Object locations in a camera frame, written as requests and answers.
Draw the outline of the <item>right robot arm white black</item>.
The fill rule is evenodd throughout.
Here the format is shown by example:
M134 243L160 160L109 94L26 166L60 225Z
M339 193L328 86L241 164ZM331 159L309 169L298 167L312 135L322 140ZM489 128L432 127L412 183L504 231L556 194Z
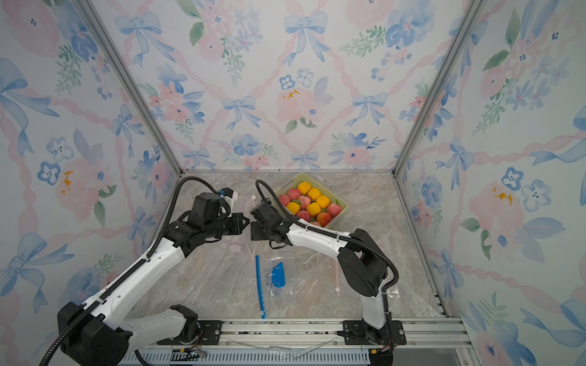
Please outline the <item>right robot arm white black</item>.
M344 233L318 227L289 213L280 213L268 199L254 207L251 214L253 241L312 249L336 259L346 282L361 297L364 338L377 345L392 343L388 289L397 284L399 273L365 230Z

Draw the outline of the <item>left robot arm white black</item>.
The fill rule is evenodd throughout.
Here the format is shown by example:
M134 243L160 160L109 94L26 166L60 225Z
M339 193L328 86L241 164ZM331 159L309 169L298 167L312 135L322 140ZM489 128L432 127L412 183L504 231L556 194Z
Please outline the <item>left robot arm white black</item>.
M204 330L198 314L183 305L162 313L131 318L129 312L169 270L196 248L239 236L249 224L233 212L238 194L229 188L198 195L192 210L166 226L150 248L110 285L80 305L65 305L57 315L60 334L47 349L42 365L57 351L80 365L117 365L129 353L165 339L193 346Z

